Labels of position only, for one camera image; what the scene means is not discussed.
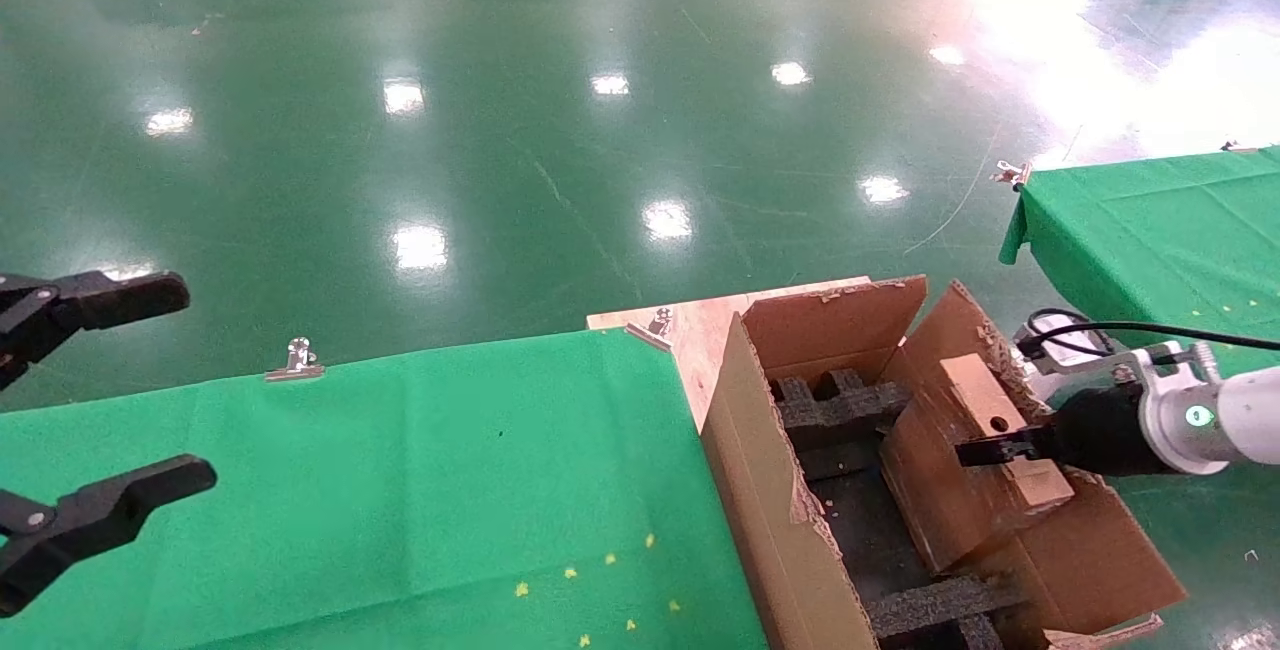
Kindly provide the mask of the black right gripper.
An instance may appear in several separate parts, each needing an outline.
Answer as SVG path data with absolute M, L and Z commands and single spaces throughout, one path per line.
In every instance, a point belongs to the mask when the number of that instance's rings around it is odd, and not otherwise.
M 960 441 L 955 454 L 961 467 L 1057 457 L 1061 464 L 1110 477 L 1155 476 L 1161 473 L 1161 459 L 1140 425 L 1143 395 L 1140 385 L 1084 386 L 1060 403 L 1053 431 L 1018 430 Z

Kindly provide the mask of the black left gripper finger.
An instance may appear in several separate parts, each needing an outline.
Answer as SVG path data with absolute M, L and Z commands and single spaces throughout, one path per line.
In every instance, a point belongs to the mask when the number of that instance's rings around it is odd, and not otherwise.
M 191 305 L 178 273 L 113 280 L 105 273 L 59 278 L 1 276 L 1 389 L 78 331 L 169 316 Z
M 137 540 L 160 507 L 216 486 L 198 457 L 173 457 L 90 482 L 52 505 L 1 491 L 1 615 L 22 613 L 73 566 Z

